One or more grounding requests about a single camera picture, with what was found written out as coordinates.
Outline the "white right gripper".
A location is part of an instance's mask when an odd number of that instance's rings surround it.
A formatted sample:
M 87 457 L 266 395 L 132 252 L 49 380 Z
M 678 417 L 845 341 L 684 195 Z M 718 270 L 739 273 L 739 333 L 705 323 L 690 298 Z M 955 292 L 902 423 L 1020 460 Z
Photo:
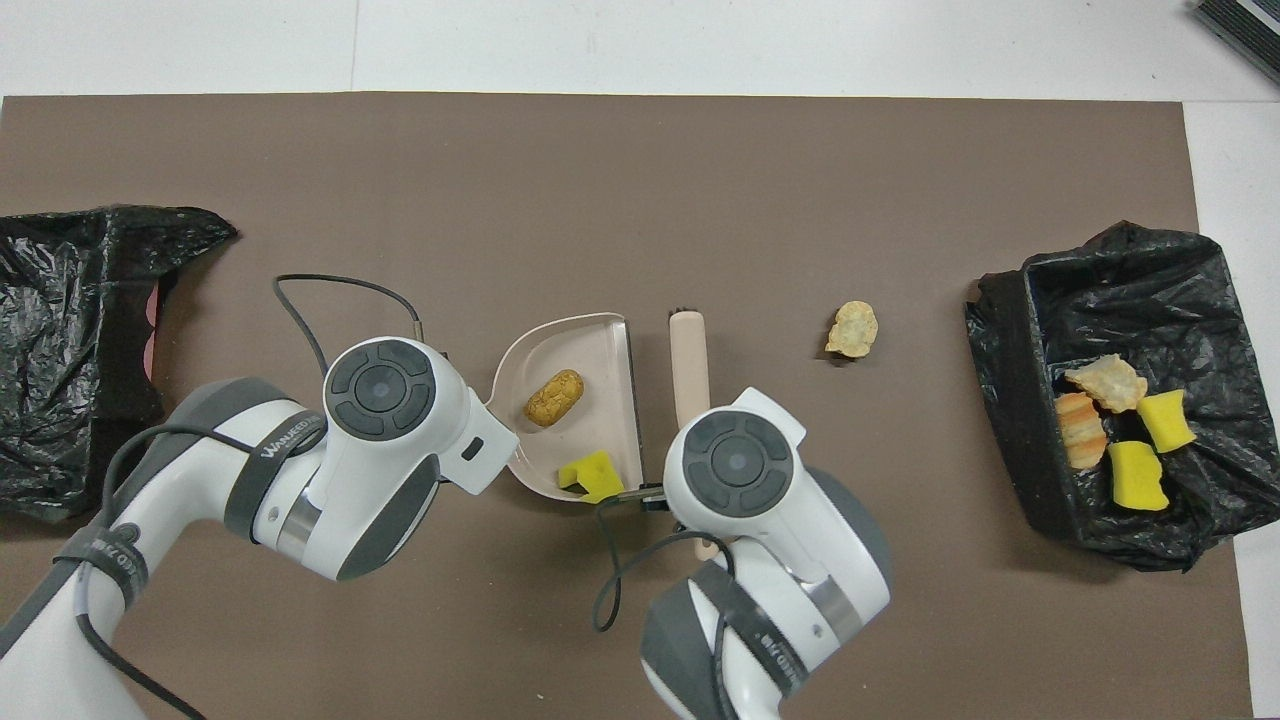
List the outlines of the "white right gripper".
M 806 437 L 806 428 L 795 415 L 754 387 L 744 389 L 735 400 L 735 406 L 767 419 L 791 446 L 799 446 Z

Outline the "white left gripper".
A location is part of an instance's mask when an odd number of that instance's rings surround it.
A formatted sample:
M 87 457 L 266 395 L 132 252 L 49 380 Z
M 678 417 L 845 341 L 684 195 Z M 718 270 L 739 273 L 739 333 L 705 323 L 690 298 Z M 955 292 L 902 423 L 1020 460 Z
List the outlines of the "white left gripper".
M 471 388 L 466 389 L 463 409 L 457 437 L 440 452 L 440 470 L 445 480 L 477 496 L 507 469 L 518 438 Z

